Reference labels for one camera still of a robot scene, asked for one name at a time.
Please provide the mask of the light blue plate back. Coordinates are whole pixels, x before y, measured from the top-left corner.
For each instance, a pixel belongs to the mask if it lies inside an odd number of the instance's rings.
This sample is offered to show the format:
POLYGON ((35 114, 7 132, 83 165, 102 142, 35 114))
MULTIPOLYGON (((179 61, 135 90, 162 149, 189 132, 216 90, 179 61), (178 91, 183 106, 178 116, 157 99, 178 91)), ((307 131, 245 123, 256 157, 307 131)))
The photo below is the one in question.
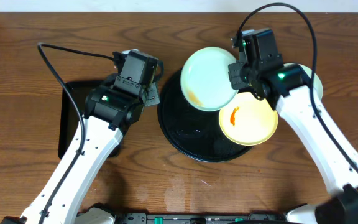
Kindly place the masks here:
POLYGON ((217 111, 237 94, 229 81, 228 65, 236 58, 219 47, 205 47, 193 53, 180 75, 181 91, 187 102, 201 111, 217 111))

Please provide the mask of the light blue plate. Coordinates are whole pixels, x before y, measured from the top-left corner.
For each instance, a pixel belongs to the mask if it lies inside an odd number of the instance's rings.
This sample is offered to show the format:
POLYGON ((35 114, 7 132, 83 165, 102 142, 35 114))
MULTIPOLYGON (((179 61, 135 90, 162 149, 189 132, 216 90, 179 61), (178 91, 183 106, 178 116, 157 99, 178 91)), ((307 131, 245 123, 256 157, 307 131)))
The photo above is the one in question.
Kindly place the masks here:
POLYGON ((236 58, 219 47, 205 47, 193 53, 180 75, 181 91, 187 102, 201 111, 217 111, 237 94, 229 81, 228 65, 236 58))
POLYGON ((282 95, 277 101, 281 105, 284 104, 309 104, 311 107, 311 100, 316 100, 318 104, 321 104, 323 97, 323 85, 316 73, 313 77, 313 97, 310 98, 310 89, 306 87, 306 84, 302 82, 302 76, 299 74, 299 70, 295 71, 295 76, 287 79, 289 84, 285 84, 288 90, 287 96, 282 95))

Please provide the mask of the light blue plate front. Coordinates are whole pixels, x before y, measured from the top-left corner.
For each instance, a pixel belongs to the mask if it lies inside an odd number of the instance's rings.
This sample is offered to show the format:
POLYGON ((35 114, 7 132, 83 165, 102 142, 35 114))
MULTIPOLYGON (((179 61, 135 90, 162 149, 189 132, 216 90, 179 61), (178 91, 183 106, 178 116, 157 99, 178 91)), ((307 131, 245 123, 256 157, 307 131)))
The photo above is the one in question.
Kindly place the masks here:
POLYGON ((295 76, 287 79, 289 84, 285 84, 288 90, 287 96, 282 95, 277 101, 281 105, 284 104, 309 104, 311 107, 311 100, 316 100, 318 104, 321 104, 323 97, 323 85, 316 73, 313 77, 313 97, 310 98, 310 89, 306 87, 306 84, 302 82, 302 76, 299 74, 299 70, 295 71, 295 76))

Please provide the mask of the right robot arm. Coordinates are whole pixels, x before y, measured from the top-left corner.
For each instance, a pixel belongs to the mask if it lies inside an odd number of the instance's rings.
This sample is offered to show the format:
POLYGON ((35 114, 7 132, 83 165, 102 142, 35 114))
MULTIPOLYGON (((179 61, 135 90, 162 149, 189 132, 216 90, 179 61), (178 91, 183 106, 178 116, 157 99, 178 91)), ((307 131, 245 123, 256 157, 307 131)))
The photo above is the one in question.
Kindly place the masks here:
POLYGON ((299 64, 284 65, 272 29, 247 30, 232 38, 239 51, 230 64, 235 90, 251 88, 267 100, 299 137, 316 164, 331 199, 286 212, 290 223, 358 223, 358 152, 326 111, 313 81, 299 64))

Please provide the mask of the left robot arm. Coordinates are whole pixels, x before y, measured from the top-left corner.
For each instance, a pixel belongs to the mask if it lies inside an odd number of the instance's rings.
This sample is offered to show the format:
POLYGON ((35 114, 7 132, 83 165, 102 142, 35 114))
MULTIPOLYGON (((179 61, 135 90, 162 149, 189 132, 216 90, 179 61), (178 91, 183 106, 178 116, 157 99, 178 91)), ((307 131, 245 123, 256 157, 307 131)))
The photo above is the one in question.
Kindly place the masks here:
POLYGON ((146 106, 157 105, 157 82, 163 62, 137 49, 115 52, 118 69, 86 98, 74 137, 51 178, 19 217, 3 223, 114 223, 115 215, 93 207, 80 214, 80 205, 96 174, 120 145, 130 125, 146 106))

